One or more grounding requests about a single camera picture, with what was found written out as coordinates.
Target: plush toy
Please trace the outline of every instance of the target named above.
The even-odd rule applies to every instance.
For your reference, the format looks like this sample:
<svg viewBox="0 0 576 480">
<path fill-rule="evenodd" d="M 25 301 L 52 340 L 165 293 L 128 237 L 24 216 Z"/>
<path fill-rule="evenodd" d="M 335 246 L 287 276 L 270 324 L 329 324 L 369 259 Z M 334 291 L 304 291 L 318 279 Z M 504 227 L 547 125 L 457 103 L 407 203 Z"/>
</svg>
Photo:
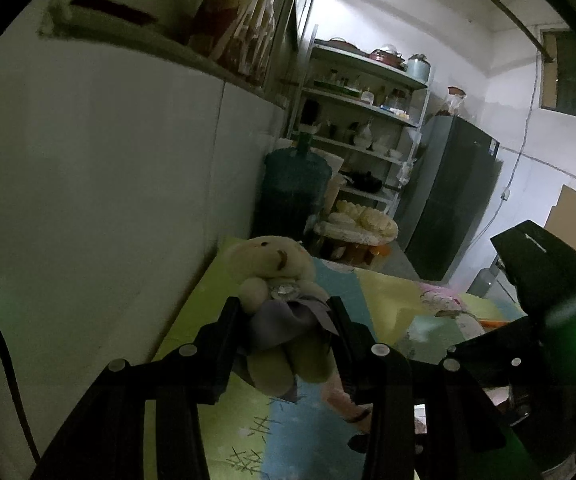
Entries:
<svg viewBox="0 0 576 480">
<path fill-rule="evenodd" d="M 327 292 L 314 283 L 308 252 L 291 238 L 264 236 L 241 242 L 225 254 L 239 285 L 249 338 L 247 373 L 255 388 L 284 397 L 295 375 L 322 383 L 333 370 Z"/>
</svg>

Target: dark window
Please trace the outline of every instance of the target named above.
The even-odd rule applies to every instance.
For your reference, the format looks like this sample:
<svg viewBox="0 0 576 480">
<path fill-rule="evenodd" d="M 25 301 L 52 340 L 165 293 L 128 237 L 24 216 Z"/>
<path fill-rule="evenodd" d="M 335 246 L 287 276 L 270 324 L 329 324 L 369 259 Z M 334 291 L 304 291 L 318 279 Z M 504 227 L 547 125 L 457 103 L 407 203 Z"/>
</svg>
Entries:
<svg viewBox="0 0 576 480">
<path fill-rule="evenodd" d="M 576 116 L 576 34 L 544 32 L 543 42 L 555 61 L 543 64 L 542 108 Z"/>
</svg>

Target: metal shelf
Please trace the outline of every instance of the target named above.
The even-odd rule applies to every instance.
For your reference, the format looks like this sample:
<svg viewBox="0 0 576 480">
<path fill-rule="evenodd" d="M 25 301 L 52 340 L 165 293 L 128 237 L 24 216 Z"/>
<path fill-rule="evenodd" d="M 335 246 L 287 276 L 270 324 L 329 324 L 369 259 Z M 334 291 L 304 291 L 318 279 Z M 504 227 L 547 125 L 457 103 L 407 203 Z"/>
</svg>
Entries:
<svg viewBox="0 0 576 480">
<path fill-rule="evenodd" d="M 348 144 L 347 142 L 340 142 L 340 140 L 333 140 L 328 139 L 326 137 L 319 137 L 313 136 L 312 140 L 316 140 L 318 142 L 326 142 L 327 144 L 332 144 L 334 146 L 341 146 L 343 148 L 348 148 L 349 150 L 354 150 L 355 152 L 365 153 L 366 155 L 374 156 L 376 158 L 380 158 L 381 160 L 387 160 L 388 162 L 392 162 L 393 164 L 403 164 L 402 160 L 398 158 L 393 158 L 391 156 L 381 155 L 377 152 L 373 152 L 371 150 L 364 150 L 359 146 L 353 146 L 352 144 Z"/>
<path fill-rule="evenodd" d="M 380 63 L 379 61 L 374 61 L 369 57 L 364 57 L 360 54 L 353 54 L 352 52 L 341 50 L 340 48 L 333 48 L 331 46 L 316 43 L 312 49 L 312 57 L 343 63 L 355 70 L 361 70 L 362 72 L 403 85 L 410 88 L 412 91 L 421 88 L 428 88 L 427 83 L 409 76 L 403 70 Z"/>
<path fill-rule="evenodd" d="M 413 121 L 397 117 L 396 115 L 391 114 L 386 110 L 382 110 L 381 108 L 377 108 L 376 106 L 369 105 L 367 103 L 364 103 L 363 101 L 359 101 L 351 97 L 346 97 L 339 94 L 333 94 L 331 92 L 324 92 L 322 90 L 316 90 L 314 88 L 304 88 L 303 93 L 320 96 L 326 99 L 330 99 L 332 101 L 339 101 L 357 108 L 362 108 L 363 110 L 366 110 L 367 112 L 370 112 L 373 115 L 376 115 L 378 117 L 385 117 L 386 119 L 390 119 L 391 121 L 395 121 L 396 123 L 402 124 L 404 126 L 410 126 L 412 128 L 418 127 L 418 124 L 415 124 Z"/>
<path fill-rule="evenodd" d="M 366 193 L 365 191 L 359 191 L 358 189 L 354 189 L 354 187 L 350 186 L 341 186 L 339 190 L 345 191 L 346 193 L 351 193 L 353 195 L 362 196 L 365 198 L 372 198 L 377 202 L 383 202 L 388 205 L 392 204 L 392 201 L 395 198 L 395 192 L 389 190 L 386 187 L 381 188 L 381 190 L 377 193 Z"/>
</svg>

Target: teddy bear's nose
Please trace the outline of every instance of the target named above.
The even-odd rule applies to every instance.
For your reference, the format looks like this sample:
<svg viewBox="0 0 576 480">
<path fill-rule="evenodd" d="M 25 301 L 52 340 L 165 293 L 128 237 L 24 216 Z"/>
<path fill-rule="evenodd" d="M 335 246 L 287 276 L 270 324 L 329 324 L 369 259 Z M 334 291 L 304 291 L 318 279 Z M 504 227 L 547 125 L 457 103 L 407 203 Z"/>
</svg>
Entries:
<svg viewBox="0 0 576 480">
<path fill-rule="evenodd" d="M 281 257 L 281 261 L 279 262 L 279 266 L 277 267 L 277 270 L 282 270 L 283 267 L 286 266 L 286 264 L 288 263 L 288 253 L 286 251 L 277 251 L 279 253 L 279 256 Z"/>
</svg>

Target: shelving unit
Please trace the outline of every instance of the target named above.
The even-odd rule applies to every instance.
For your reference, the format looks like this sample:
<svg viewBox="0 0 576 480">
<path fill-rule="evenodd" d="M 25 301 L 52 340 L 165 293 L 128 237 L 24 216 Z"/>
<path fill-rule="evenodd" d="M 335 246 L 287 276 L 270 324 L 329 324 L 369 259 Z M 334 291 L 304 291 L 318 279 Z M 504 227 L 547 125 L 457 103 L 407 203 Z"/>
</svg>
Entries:
<svg viewBox="0 0 576 480">
<path fill-rule="evenodd" d="M 391 165 L 396 165 L 399 167 L 404 166 L 405 164 L 407 165 L 412 164 L 412 160 L 414 159 L 415 154 L 417 153 L 417 148 L 421 137 L 420 135 L 421 123 L 423 121 L 423 117 L 425 116 L 425 111 L 428 106 L 428 100 L 430 98 L 429 87 L 433 79 L 434 68 L 431 69 L 430 78 L 428 79 L 428 81 L 424 82 L 409 76 L 402 70 L 391 67 L 384 63 L 380 63 L 378 61 L 374 61 L 369 57 L 362 56 L 361 54 L 347 52 L 340 48 L 334 48 L 322 44 L 319 40 L 315 40 L 317 30 L 318 26 L 315 26 L 312 32 L 312 36 L 309 40 L 308 49 L 307 52 L 305 53 L 305 58 L 301 58 L 301 62 L 299 64 L 301 67 L 300 69 L 301 77 L 297 87 L 297 92 L 293 100 L 292 111 L 290 113 L 290 121 L 288 123 L 289 134 L 292 133 L 293 128 L 295 128 L 296 126 L 295 120 L 297 118 L 297 114 L 301 110 L 301 97 L 302 95 L 307 95 L 312 98 L 318 98 L 321 100 L 334 102 L 335 104 L 342 105 L 345 107 L 355 108 L 359 112 L 370 114 L 371 116 L 376 118 L 387 119 L 391 121 L 393 124 L 396 124 L 397 126 L 401 127 L 407 126 L 409 128 L 414 128 L 417 131 L 410 152 L 405 157 L 405 160 L 399 160 L 398 158 L 392 158 L 389 156 L 380 155 L 379 153 L 373 152 L 372 150 L 364 150 L 357 146 L 346 144 L 345 142 L 340 142 L 334 139 L 328 139 L 326 137 L 315 136 L 313 138 L 314 142 L 321 142 L 331 144 L 334 146 L 340 146 L 348 150 L 361 153 L 366 156 L 372 156 L 374 158 L 386 160 L 387 162 L 391 163 Z M 406 88 L 411 93 L 415 91 L 425 91 L 423 106 L 421 108 L 421 113 L 419 116 L 420 117 L 419 122 L 415 123 L 415 121 L 397 117 L 396 115 L 387 112 L 386 110 L 382 110 L 379 107 L 369 105 L 365 102 L 362 102 L 360 100 L 348 96 L 306 87 L 305 82 L 309 72 L 308 66 L 312 59 L 316 59 L 321 62 L 327 62 L 333 65 L 343 66 L 351 70 L 355 70 L 358 72 L 368 74 L 370 76 L 377 77 L 389 84 L 393 84 L 396 87 Z M 389 178 L 392 178 L 393 170 L 394 166 L 391 166 L 388 172 Z M 361 196 L 385 204 L 385 212 L 391 218 L 394 216 L 397 206 L 399 205 L 399 199 L 400 199 L 399 191 L 388 189 L 386 187 L 383 187 L 382 190 L 380 190 L 380 192 L 378 193 L 366 193 L 364 191 L 354 189 L 354 187 L 343 186 L 341 187 L 340 192 L 354 194 L 356 196 Z"/>
<path fill-rule="evenodd" d="M 358 99 L 353 99 L 352 97 L 333 94 L 332 92 L 325 92 L 323 90 L 317 90 L 315 88 L 304 88 L 303 93 L 308 95 L 319 96 L 325 99 L 330 99 L 332 101 L 339 101 L 346 105 L 361 108 L 363 110 L 366 110 L 367 112 L 370 112 L 373 115 L 377 115 L 379 117 L 385 117 L 387 119 L 390 119 L 391 121 L 395 121 L 396 123 L 402 124 L 403 126 L 411 126 L 412 128 L 417 127 L 417 124 L 415 124 L 413 121 L 397 117 L 395 114 L 391 114 L 386 110 L 382 110 L 381 108 L 378 108 L 376 106 L 369 105 L 367 103 L 364 103 L 363 101 L 359 101 Z"/>
</svg>

